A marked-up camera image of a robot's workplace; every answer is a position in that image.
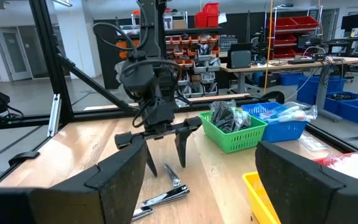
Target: yellow bin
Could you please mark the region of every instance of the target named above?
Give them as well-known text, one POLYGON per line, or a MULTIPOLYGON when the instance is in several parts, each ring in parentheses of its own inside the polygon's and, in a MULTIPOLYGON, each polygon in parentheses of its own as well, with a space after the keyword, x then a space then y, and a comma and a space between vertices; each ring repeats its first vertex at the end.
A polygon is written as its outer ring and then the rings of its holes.
POLYGON ((250 207, 260 224, 279 224, 280 220, 260 181, 258 172, 242 175, 247 186, 250 207))

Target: floor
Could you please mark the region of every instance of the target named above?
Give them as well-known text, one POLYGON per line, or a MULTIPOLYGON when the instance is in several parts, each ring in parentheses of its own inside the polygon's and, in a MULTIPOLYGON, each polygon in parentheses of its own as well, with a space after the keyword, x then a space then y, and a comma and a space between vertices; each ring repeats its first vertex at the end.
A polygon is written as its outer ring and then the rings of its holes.
MULTIPOLYGON (((353 83, 346 83, 344 89, 358 93, 358 73, 353 83)), ((95 81, 103 85, 102 77, 95 81)), ((81 80, 67 78, 67 87, 74 111, 81 111, 88 106, 108 105, 110 102, 84 84, 81 80)), ((293 95, 297 86, 275 86, 267 91, 282 91, 285 97, 293 95)), ((0 83, 0 91, 11 97, 10 105, 21 110, 24 114, 49 114, 52 105, 52 86, 49 79, 26 80, 14 83, 0 83)), ((227 90, 220 90, 220 94, 226 94, 227 90)), ((125 97, 120 91, 114 91, 114 95, 125 97)), ((323 117, 318 117, 312 122, 320 128, 343 138, 358 146, 358 124, 350 121, 334 123, 323 117)), ((26 152, 37 146, 47 137, 47 127, 29 127, 0 130, 0 175, 8 167, 8 160, 18 153, 26 152)))

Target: green basket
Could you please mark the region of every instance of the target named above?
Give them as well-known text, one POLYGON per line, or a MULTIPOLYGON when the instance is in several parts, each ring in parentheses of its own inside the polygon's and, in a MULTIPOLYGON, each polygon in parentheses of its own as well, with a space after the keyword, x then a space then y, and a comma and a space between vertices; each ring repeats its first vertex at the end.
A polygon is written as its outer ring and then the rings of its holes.
POLYGON ((211 122, 211 113, 200 113, 205 134, 224 152, 237 152, 258 145, 267 123, 251 116, 251 126, 245 130, 225 134, 211 122))

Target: black metal frame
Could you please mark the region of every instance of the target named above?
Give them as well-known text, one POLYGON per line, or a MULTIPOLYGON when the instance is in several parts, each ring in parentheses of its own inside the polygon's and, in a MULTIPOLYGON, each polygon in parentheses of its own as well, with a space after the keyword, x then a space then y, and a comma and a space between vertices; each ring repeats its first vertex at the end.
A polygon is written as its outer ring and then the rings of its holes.
MULTIPOLYGON (((55 44, 55 38, 52 32, 52 25, 50 22, 47 4, 45 0, 30 0, 29 2, 33 13, 35 25, 37 27, 37 32, 40 37, 42 50, 45 55, 45 62, 47 64, 47 68, 50 74, 50 81, 52 83, 53 92, 55 94, 60 94, 60 97, 62 99, 62 109, 60 113, 59 129, 62 129, 66 124, 71 122, 115 119, 115 118, 125 118, 125 117, 133 116, 134 115, 133 112, 124 111, 120 108, 73 112, 65 77, 61 68, 61 64, 58 59, 58 51, 55 44)), ((96 88, 95 90, 102 95, 105 95, 106 93, 104 92, 105 90, 99 90, 98 88, 96 88)), ((267 100, 260 99, 260 98, 243 97, 243 98, 237 98, 235 99, 235 101, 237 103, 237 106, 240 106, 245 104, 264 102, 267 100)), ((191 106, 180 108, 176 112, 184 113, 190 111, 208 110, 209 104, 212 102, 213 100, 196 101, 193 102, 191 106)), ((0 129, 46 125, 48 121, 49 121, 48 114, 26 116, 24 120, 13 121, 12 123, 9 124, 2 124, 0 125, 0 129)), ((341 152, 346 153, 346 152, 358 151, 358 148, 356 146, 349 144, 348 142, 345 142, 339 139, 338 137, 333 136, 332 134, 329 134, 326 131, 323 131, 322 129, 319 129, 312 124, 308 124, 306 130, 312 135, 323 140, 324 142, 328 143, 329 145, 331 145, 332 147, 336 148, 341 152)), ((50 139, 51 138, 46 138, 31 151, 38 151, 50 139)), ((5 177, 7 177, 11 172, 13 172, 16 168, 18 168, 21 164, 22 162, 19 162, 8 168, 7 171, 5 171, 2 175, 0 175, 0 182, 5 177)))

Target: white pillar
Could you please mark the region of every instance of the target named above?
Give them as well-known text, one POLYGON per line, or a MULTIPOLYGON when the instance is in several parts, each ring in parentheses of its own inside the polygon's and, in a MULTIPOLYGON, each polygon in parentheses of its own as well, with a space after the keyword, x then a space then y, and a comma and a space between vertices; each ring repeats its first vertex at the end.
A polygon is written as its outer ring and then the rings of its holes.
POLYGON ((101 75, 96 37, 93 34, 93 18, 84 0, 71 0, 72 7, 54 3, 66 56, 94 78, 101 75))

